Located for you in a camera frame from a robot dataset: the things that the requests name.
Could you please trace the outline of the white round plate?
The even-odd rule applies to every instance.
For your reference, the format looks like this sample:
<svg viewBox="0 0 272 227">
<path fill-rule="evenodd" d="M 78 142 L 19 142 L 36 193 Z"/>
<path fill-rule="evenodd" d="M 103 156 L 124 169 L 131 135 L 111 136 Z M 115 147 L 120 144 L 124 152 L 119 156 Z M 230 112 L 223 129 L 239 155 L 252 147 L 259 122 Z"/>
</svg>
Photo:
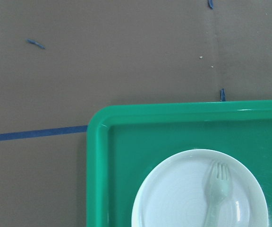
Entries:
<svg viewBox="0 0 272 227">
<path fill-rule="evenodd" d="M 215 162 L 230 172 L 231 193 L 221 205 L 218 227 L 267 227 L 262 188 L 238 160 L 224 153 L 193 149 L 159 163 L 141 184 L 132 209 L 134 227 L 203 227 L 206 185 Z"/>
</svg>

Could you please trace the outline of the green plastic tray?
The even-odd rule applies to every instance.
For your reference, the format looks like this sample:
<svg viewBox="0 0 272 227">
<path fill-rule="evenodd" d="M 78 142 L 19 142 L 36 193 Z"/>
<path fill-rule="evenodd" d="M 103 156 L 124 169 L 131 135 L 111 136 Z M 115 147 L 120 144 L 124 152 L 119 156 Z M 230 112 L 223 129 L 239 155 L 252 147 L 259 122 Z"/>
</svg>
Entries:
<svg viewBox="0 0 272 227">
<path fill-rule="evenodd" d="M 208 149 L 241 162 L 264 193 L 272 227 L 272 100 L 118 105 L 87 129 L 86 224 L 132 227 L 137 192 L 177 153 Z"/>
</svg>

